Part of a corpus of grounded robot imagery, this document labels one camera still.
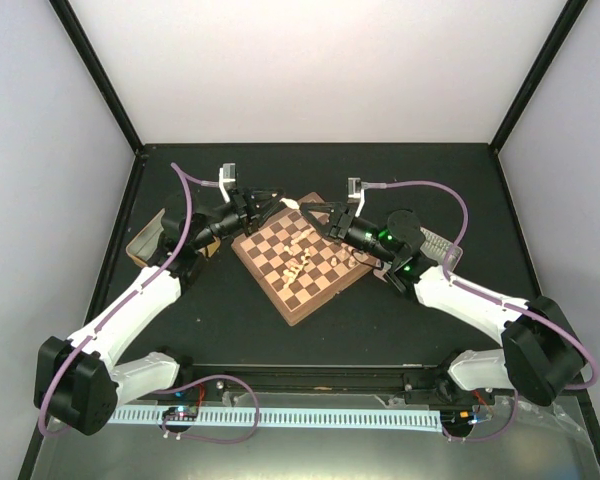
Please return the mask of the light wooden rook piece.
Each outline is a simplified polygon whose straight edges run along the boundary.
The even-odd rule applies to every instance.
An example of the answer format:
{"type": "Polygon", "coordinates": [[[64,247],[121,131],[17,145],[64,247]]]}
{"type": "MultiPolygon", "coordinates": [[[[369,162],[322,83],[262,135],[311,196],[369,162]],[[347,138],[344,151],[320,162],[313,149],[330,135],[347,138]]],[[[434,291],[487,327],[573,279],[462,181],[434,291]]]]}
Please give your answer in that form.
{"type": "Polygon", "coordinates": [[[288,207],[290,209],[293,209],[293,210],[300,209],[300,205],[296,200],[288,199],[288,198],[281,198],[280,202],[283,203],[286,207],[288,207]]]}

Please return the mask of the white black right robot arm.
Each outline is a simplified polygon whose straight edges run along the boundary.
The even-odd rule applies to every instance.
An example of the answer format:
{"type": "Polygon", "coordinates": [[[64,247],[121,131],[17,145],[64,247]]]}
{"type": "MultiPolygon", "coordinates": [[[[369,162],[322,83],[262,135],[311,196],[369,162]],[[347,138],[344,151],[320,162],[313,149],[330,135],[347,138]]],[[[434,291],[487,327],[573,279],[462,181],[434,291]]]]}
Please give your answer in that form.
{"type": "Polygon", "coordinates": [[[426,236],[413,211],[396,210],[378,226],[340,202],[303,202],[299,210],[322,238],[379,260],[384,280],[399,294],[497,343],[495,349],[467,350],[449,361],[434,379],[441,400],[456,403],[471,390],[511,389],[548,406],[584,367],[570,333],[558,331],[566,318],[553,300],[508,297],[446,272],[441,261],[425,253],[426,236]]]}

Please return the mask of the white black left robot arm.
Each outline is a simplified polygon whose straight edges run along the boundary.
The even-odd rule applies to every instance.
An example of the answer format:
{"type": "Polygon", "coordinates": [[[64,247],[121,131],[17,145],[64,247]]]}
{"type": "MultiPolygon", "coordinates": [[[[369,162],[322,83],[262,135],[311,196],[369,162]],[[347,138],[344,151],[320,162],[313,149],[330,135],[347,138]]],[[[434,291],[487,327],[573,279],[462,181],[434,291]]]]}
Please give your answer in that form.
{"type": "Polygon", "coordinates": [[[39,348],[33,403],[39,425],[53,417],[92,435],[114,411],[147,394],[187,397],[195,376],[188,357],[167,349],[125,364],[122,354],[163,310],[197,280],[220,242],[252,235],[276,211],[281,188],[234,187],[215,207],[193,204],[189,190],[172,195],[152,219],[156,228],[144,266],[107,309],[67,339],[49,337],[39,348]]]}

